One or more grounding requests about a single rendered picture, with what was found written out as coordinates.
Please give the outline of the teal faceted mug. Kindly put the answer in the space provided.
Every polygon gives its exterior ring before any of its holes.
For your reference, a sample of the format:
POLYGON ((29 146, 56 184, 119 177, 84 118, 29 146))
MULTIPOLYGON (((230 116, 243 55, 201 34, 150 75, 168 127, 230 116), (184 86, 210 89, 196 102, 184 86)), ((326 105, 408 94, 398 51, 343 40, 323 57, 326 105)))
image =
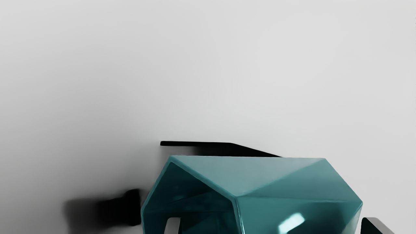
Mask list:
POLYGON ((355 234, 362 201, 324 158, 172 155, 141 209, 144 234, 355 234))

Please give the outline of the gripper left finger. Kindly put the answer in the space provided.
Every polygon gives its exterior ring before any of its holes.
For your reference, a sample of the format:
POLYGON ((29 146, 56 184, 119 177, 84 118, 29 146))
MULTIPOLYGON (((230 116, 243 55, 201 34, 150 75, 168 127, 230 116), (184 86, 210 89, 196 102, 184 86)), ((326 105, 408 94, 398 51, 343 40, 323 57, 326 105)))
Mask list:
POLYGON ((164 234, 181 234, 181 218, 169 218, 165 225, 164 234))

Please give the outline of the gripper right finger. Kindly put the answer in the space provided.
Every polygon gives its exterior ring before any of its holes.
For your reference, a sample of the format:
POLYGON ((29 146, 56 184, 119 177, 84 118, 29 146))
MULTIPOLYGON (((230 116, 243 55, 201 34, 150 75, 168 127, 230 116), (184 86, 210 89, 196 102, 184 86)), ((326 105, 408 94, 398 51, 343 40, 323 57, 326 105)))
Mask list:
POLYGON ((361 234, 394 234, 380 219, 364 217, 361 221, 361 234))

